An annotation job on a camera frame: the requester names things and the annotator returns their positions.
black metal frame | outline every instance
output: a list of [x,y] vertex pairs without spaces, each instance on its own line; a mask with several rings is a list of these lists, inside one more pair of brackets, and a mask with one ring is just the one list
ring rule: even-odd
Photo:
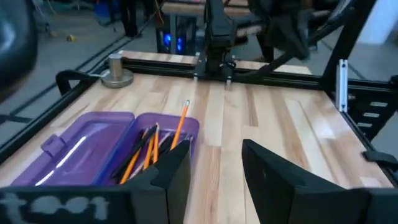
[[[240,74],[253,72],[252,70],[234,68],[235,75],[231,77],[232,82],[250,83],[257,85],[284,86],[290,88],[302,88],[308,90],[323,90],[334,101],[336,69],[339,59],[348,58],[356,38],[358,37],[362,27],[366,22],[366,18],[376,0],[361,1],[359,10],[356,11],[356,19],[351,20],[343,29],[338,43],[333,50],[331,59],[325,69],[322,77],[315,75],[301,75],[296,73],[270,72],[267,76],[245,77]],[[124,58],[123,64],[126,68],[135,73],[149,73],[172,77],[195,78],[204,80],[214,80],[225,82],[224,77],[212,76],[206,74],[206,65],[203,58],[198,59],[196,64],[159,62],[150,60],[132,60]],[[103,65],[95,71],[100,73],[106,69]],[[89,77],[85,73],[67,70],[57,75],[57,85],[60,89],[62,97],[46,110],[38,118],[31,121],[23,130],[17,133],[13,138],[8,140],[0,147],[0,164],[8,157],[15,153],[28,140],[34,137],[42,128],[44,128],[51,120],[58,116],[65,108],[78,99],[97,78]],[[79,84],[71,87],[70,80],[79,80]],[[357,135],[358,139],[364,144],[369,151],[375,151],[370,143],[378,131],[385,125],[388,119],[395,113],[398,108],[398,85],[396,83],[370,82],[349,80],[348,91],[350,95],[349,110],[347,113],[341,112],[342,117]],[[385,107],[375,106],[374,102],[384,103]],[[366,113],[377,113],[379,116],[369,117]],[[371,127],[359,127],[358,123],[369,123]],[[398,186],[398,175],[388,167],[381,167],[387,178],[394,186]]]

wooden table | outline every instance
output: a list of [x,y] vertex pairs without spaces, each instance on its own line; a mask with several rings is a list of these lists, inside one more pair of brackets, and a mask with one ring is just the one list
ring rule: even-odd
[[[125,57],[195,63],[195,57],[124,52]],[[258,68],[241,61],[239,67]],[[284,65],[280,71],[310,74]],[[241,159],[244,138],[342,187],[391,187],[380,168],[360,155],[365,148],[322,91],[262,85],[201,82],[187,78],[136,75],[128,87],[112,90],[100,82],[48,124],[0,166],[0,186],[9,185],[42,151],[41,143],[60,134],[89,111],[156,112],[188,115],[200,122],[197,159],[186,223],[259,223]]]
[[[162,6],[162,11],[166,14],[203,16],[206,0],[173,0],[166,1]],[[229,16],[246,16],[250,14],[247,8],[247,0],[231,0],[224,7],[224,12]]]

floor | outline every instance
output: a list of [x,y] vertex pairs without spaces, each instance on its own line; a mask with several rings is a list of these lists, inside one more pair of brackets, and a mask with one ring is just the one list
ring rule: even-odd
[[[139,24],[144,23],[142,17],[139,20]],[[54,15],[49,11],[47,19],[50,21],[50,30],[56,35],[52,36],[46,33],[42,22],[39,22],[38,26],[41,33],[37,66],[24,87],[7,101],[0,104],[0,114],[11,114],[20,119],[36,118],[60,98],[57,88],[51,88],[51,86],[54,86],[57,72],[76,68],[105,45],[123,35],[121,24],[103,27],[98,24],[98,21],[90,12],[68,11]],[[142,38],[130,42],[123,49],[155,52],[154,31],[154,25],[149,24],[144,29]],[[312,52],[310,60],[306,62],[291,60],[289,64],[306,65],[314,74],[321,75],[336,44],[339,33],[340,31],[337,30],[323,39],[318,45],[318,50]],[[76,41],[66,41],[67,35],[70,34],[76,37]],[[113,47],[127,40],[124,37]],[[108,53],[110,51],[106,51],[98,58]],[[247,45],[233,49],[233,53],[237,58],[246,60],[259,58],[261,55],[258,43],[253,37],[249,39]],[[83,71],[96,63],[98,58],[85,66]],[[387,81],[391,75],[398,74],[397,62],[398,45],[392,42],[383,46],[357,44],[349,58],[349,77]],[[38,95],[38,99],[35,101],[31,100],[35,95]],[[10,121],[1,124],[0,145],[10,139],[25,125],[25,123]],[[398,138],[394,134],[396,131],[398,131],[397,114],[393,116],[373,140],[373,144],[377,150],[388,152],[398,158],[398,148],[396,147]]]

